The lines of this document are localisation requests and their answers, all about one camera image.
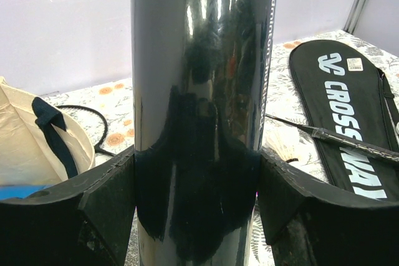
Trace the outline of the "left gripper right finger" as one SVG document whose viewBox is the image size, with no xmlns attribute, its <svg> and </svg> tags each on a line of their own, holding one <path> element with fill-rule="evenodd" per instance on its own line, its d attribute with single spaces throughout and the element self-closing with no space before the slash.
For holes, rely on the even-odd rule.
<svg viewBox="0 0 399 266">
<path fill-rule="evenodd" d="M 398 265 L 398 203 L 337 188 L 269 151 L 257 192 L 276 265 Z"/>
</svg>

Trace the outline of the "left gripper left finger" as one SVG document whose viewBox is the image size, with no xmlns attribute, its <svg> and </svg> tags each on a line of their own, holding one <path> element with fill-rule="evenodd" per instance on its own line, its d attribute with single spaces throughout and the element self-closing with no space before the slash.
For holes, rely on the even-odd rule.
<svg viewBox="0 0 399 266">
<path fill-rule="evenodd" d="M 1 265 L 123 265 L 135 213 L 134 152 L 1 201 Z"/>
</svg>

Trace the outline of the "shuttlecock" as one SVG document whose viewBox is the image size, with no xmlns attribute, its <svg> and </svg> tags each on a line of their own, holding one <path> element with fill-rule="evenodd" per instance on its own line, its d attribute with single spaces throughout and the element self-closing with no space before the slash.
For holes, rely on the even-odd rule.
<svg viewBox="0 0 399 266">
<path fill-rule="evenodd" d="M 266 136 L 266 145 L 274 150 L 281 160 L 293 166 L 303 166 L 308 160 L 296 128 L 279 127 L 271 130 Z"/>
</svg>

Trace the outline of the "black shuttlecock tube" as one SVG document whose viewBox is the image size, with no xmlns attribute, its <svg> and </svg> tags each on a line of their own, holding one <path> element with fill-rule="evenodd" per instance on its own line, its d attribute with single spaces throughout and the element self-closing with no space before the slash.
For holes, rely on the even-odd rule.
<svg viewBox="0 0 399 266">
<path fill-rule="evenodd" d="M 247 265 L 276 0 L 131 0 L 140 265 Z"/>
</svg>

